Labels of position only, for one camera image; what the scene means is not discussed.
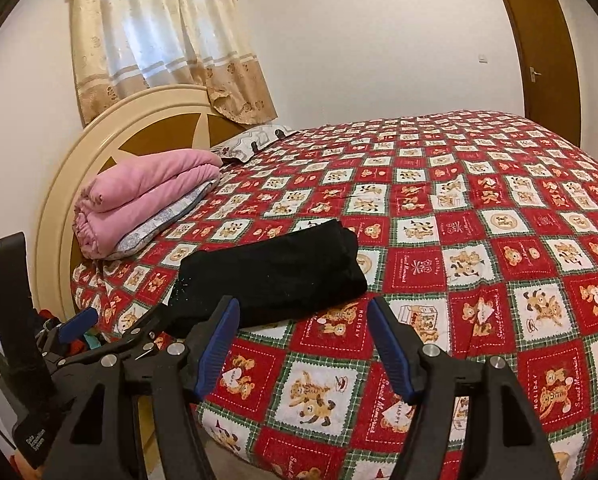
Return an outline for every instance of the red patterned bed sheet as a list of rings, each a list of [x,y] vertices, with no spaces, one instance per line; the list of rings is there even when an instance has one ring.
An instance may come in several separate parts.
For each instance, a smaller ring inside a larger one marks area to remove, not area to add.
[[[506,358],[563,478],[598,459],[598,163],[524,118],[461,111],[299,132],[229,168],[138,257],[77,269],[73,292],[118,336],[167,302],[191,251],[330,218],[356,232],[370,292],[240,331],[197,410],[215,440],[287,479],[388,478],[413,410],[366,327],[367,299],[381,293],[425,342]],[[466,413],[457,399],[445,480]]]

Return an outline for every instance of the rolled pink blanket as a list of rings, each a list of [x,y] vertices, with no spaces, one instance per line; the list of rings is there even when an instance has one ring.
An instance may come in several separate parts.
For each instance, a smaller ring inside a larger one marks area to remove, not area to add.
[[[109,256],[119,240],[137,225],[165,206],[176,202],[202,182],[218,176],[217,166],[204,164],[178,174],[131,202],[110,211],[87,212],[76,205],[72,229],[79,240],[81,252],[86,258],[93,260]]]
[[[111,211],[202,164],[221,168],[222,162],[212,152],[191,148],[130,158],[98,174],[81,191],[75,206],[85,214]]]

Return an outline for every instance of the cream headboard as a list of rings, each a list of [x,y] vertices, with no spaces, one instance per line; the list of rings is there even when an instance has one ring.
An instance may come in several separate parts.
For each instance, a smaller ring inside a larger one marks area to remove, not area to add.
[[[77,193],[124,158],[179,148],[208,149],[245,128],[210,106],[203,86],[175,85],[134,94],[97,117],[66,156],[42,208],[34,245],[32,296],[62,320],[75,314],[72,270],[82,255],[72,232]]]

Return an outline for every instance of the black folded cloth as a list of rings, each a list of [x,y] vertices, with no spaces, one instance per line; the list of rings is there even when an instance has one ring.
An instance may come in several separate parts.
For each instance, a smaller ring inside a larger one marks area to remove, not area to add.
[[[309,317],[367,290],[357,237],[338,220],[253,244],[197,251],[181,261],[166,332],[185,337],[219,300],[239,300],[240,328]]]

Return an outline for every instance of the brown wooden door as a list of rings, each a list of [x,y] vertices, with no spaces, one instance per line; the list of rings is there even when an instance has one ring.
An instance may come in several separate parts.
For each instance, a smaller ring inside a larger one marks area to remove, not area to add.
[[[503,1],[519,53],[526,117],[579,146],[579,78],[559,0]]]

